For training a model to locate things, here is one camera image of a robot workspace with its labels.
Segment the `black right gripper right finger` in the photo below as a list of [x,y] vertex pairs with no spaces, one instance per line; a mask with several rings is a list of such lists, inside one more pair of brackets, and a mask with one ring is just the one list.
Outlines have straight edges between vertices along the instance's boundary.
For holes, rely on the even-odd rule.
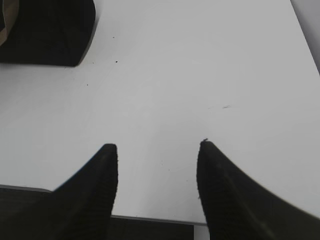
[[319,218],[250,178],[211,141],[200,143],[196,181],[211,240],[318,240]]

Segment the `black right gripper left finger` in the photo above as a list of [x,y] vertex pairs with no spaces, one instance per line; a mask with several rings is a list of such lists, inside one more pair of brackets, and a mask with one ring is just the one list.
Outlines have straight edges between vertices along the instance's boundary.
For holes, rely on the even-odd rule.
[[115,144],[59,188],[0,225],[2,240],[105,240],[118,187]]

